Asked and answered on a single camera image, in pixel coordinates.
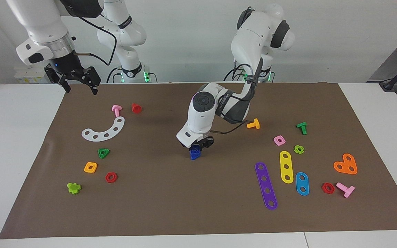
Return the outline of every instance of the table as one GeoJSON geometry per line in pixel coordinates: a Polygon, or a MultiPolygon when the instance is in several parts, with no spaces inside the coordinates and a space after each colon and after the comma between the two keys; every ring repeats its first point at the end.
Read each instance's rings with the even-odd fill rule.
{"type": "MultiPolygon", "coordinates": [[[[397,183],[397,96],[376,84],[340,84],[397,183]]],[[[64,91],[57,85],[0,85],[0,231],[42,145],[64,91]]],[[[0,240],[0,247],[397,247],[397,231],[292,232],[0,240]]]]}

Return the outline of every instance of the orange bolt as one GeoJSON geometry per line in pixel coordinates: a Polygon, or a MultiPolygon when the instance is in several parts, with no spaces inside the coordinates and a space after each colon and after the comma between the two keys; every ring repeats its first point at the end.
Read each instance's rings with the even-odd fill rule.
{"type": "Polygon", "coordinates": [[[247,126],[247,128],[255,127],[257,129],[260,129],[260,123],[258,122],[257,118],[254,119],[254,122],[249,123],[246,126],[247,126]]]}

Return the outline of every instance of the pink bolt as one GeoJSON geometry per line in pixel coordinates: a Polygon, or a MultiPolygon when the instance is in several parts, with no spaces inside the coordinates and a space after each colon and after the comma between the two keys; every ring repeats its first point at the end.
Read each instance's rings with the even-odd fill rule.
{"type": "Polygon", "coordinates": [[[353,186],[346,187],[342,183],[337,183],[337,187],[340,190],[344,191],[344,197],[345,198],[348,198],[350,196],[350,194],[355,190],[355,187],[353,187],[353,186]]]}
{"type": "Polygon", "coordinates": [[[111,111],[114,111],[116,117],[119,117],[119,110],[122,110],[122,107],[116,104],[111,108],[111,111]]]}

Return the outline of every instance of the plastic toy part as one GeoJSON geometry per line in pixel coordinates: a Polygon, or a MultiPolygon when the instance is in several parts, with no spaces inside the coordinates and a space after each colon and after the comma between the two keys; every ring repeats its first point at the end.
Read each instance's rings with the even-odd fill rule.
{"type": "Polygon", "coordinates": [[[293,182],[292,157],[288,151],[280,152],[280,171],[283,182],[291,184],[293,182]]]}
{"type": "Polygon", "coordinates": [[[266,165],[262,162],[256,163],[255,171],[257,173],[258,183],[260,184],[261,194],[263,195],[264,205],[269,210],[276,209],[278,207],[278,202],[266,165]]]}
{"type": "Polygon", "coordinates": [[[247,128],[255,127],[256,129],[260,129],[260,123],[258,122],[257,118],[254,119],[254,122],[248,123],[246,126],[247,128]]]}
{"type": "Polygon", "coordinates": [[[117,174],[115,172],[108,172],[107,175],[105,176],[105,180],[108,183],[113,183],[116,182],[117,180],[117,174]]]}
{"type": "Polygon", "coordinates": [[[296,127],[301,128],[301,132],[303,133],[303,135],[307,134],[306,126],[307,126],[307,123],[305,123],[305,122],[301,122],[300,124],[296,125],[296,127]]]}
{"type": "Polygon", "coordinates": [[[335,192],[335,187],[331,183],[323,183],[321,188],[323,189],[324,193],[327,194],[333,194],[335,192]]]}
{"type": "Polygon", "coordinates": [[[310,192],[309,177],[304,172],[296,173],[296,191],[301,196],[307,196],[310,192]]]}
{"type": "Polygon", "coordinates": [[[133,111],[133,113],[138,114],[142,112],[142,107],[137,103],[133,103],[131,104],[131,110],[133,111]]]}
{"type": "Polygon", "coordinates": [[[95,132],[93,131],[93,129],[87,128],[82,131],[82,137],[88,141],[93,142],[109,140],[110,138],[116,136],[120,132],[120,130],[122,130],[124,124],[125,118],[119,116],[114,119],[114,123],[110,127],[110,129],[104,132],[95,132]]]}
{"type": "Polygon", "coordinates": [[[119,105],[113,105],[113,107],[111,108],[111,111],[113,111],[114,112],[114,114],[115,114],[115,116],[116,117],[119,117],[120,115],[119,115],[119,110],[122,110],[122,107],[121,106],[119,106],[119,105]]]}
{"type": "Polygon", "coordinates": [[[191,156],[191,160],[195,160],[200,157],[200,155],[202,154],[202,152],[200,151],[200,145],[191,146],[191,149],[189,149],[189,154],[191,156]]]}
{"type": "Polygon", "coordinates": [[[348,153],[342,155],[343,162],[334,162],[334,168],[337,172],[356,175],[358,167],[356,166],[355,158],[348,153]]]}
{"type": "Polygon", "coordinates": [[[344,191],[344,197],[348,198],[350,194],[355,190],[355,187],[350,186],[350,187],[345,187],[342,183],[337,183],[337,187],[344,191]]]}
{"type": "Polygon", "coordinates": [[[98,167],[98,164],[94,163],[94,162],[88,162],[85,165],[84,171],[86,173],[94,173],[96,171],[96,168],[98,167]]]}
{"type": "Polygon", "coordinates": [[[286,143],[286,140],[281,135],[278,135],[277,137],[274,138],[274,142],[275,144],[277,144],[277,146],[281,146],[286,143]]]}
{"type": "Polygon", "coordinates": [[[300,154],[300,155],[304,153],[304,147],[302,147],[300,145],[296,145],[294,148],[295,148],[294,149],[295,153],[300,154]]]}
{"type": "Polygon", "coordinates": [[[72,193],[73,195],[76,195],[77,193],[79,193],[79,190],[82,189],[81,185],[76,183],[74,184],[68,183],[67,188],[68,188],[68,193],[72,193]]]}
{"type": "Polygon", "coordinates": [[[98,150],[98,155],[100,159],[104,159],[110,153],[109,149],[101,148],[98,150]]]}

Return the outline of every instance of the red hexagon nut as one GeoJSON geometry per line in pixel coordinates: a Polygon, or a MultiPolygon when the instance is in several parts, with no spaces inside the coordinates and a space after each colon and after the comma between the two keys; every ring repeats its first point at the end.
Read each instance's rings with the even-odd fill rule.
{"type": "Polygon", "coordinates": [[[116,182],[117,180],[117,174],[115,172],[108,172],[107,175],[105,176],[105,180],[108,183],[113,183],[116,182]]]}
{"type": "Polygon", "coordinates": [[[333,194],[335,192],[335,187],[331,183],[323,183],[321,188],[324,193],[333,194]]]}

